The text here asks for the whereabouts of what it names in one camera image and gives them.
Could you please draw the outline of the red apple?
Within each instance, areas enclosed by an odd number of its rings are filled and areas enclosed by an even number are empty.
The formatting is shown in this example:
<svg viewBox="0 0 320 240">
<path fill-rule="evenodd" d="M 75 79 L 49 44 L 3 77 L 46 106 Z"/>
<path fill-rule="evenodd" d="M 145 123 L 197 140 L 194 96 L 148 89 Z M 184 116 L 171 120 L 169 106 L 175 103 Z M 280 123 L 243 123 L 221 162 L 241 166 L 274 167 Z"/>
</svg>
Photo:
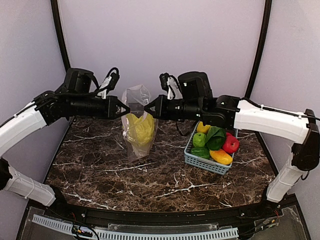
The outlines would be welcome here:
<svg viewBox="0 0 320 240">
<path fill-rule="evenodd" d="M 233 154 L 239 149 L 239 146 L 240 142 L 238 141 L 238 139 L 231 133 L 227 132 L 222 149 L 228 154 Z"/>
</svg>

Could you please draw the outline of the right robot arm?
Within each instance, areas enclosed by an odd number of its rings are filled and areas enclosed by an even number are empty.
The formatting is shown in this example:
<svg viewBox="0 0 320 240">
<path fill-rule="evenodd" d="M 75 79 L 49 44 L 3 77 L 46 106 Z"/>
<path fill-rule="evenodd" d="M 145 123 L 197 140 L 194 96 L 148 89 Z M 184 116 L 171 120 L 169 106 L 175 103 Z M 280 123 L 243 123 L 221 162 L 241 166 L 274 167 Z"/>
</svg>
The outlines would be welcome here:
<svg viewBox="0 0 320 240">
<path fill-rule="evenodd" d="M 190 71 L 174 77 L 160 75 L 167 95 L 144 106 L 155 119 L 196 120 L 226 130 L 249 130 L 293 141 L 291 154 L 266 189 L 266 200 L 279 203 L 303 174 L 320 162 L 320 131 L 314 112 L 294 112 L 267 107 L 248 98 L 214 97 L 205 72 Z"/>
</svg>

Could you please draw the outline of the yellow white napa cabbage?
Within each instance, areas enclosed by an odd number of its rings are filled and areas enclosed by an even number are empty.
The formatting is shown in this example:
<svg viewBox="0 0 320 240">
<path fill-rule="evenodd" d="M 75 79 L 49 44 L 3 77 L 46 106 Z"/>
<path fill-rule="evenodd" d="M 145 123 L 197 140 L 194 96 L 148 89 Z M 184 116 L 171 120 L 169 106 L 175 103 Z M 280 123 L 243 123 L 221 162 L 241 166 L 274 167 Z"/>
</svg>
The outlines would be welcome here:
<svg viewBox="0 0 320 240">
<path fill-rule="evenodd" d="M 146 111 L 140 117 L 128 113 L 121 117 L 123 137 L 128 143 L 134 158 L 146 157 L 153 145 L 158 122 Z"/>
</svg>

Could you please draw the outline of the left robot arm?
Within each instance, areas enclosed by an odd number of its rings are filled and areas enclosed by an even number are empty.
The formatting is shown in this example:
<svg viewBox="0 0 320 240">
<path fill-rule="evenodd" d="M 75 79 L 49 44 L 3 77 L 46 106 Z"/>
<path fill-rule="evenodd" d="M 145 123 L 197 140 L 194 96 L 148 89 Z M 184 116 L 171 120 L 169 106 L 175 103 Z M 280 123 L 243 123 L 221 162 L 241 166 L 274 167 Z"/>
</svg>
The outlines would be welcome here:
<svg viewBox="0 0 320 240">
<path fill-rule="evenodd" d="M 109 95 L 120 79 L 119 69 L 113 67 L 99 84 L 94 73 L 81 68 L 69 68 L 64 82 L 57 90 L 48 90 L 28 103 L 21 111 L 0 126 L 0 154 L 30 134 L 61 118 L 85 116 L 115 120 L 128 113 L 130 108 L 116 96 Z M 64 201 L 61 192 L 53 186 L 28 177 L 4 158 L 0 159 L 0 188 L 50 207 Z"/>
</svg>

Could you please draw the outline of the clear zip top bag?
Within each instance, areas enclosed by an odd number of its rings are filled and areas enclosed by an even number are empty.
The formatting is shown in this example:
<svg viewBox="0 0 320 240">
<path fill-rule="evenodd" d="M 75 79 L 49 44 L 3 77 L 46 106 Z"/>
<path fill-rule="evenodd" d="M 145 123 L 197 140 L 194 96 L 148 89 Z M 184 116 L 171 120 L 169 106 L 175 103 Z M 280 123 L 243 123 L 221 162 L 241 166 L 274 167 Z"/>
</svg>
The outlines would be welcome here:
<svg viewBox="0 0 320 240">
<path fill-rule="evenodd" d="M 156 138 L 158 120 L 144 110 L 150 100 L 150 92 L 142 84 L 127 88 L 122 94 L 121 101 L 130 108 L 130 112 L 121 117 L 130 162 L 147 157 Z"/>
</svg>

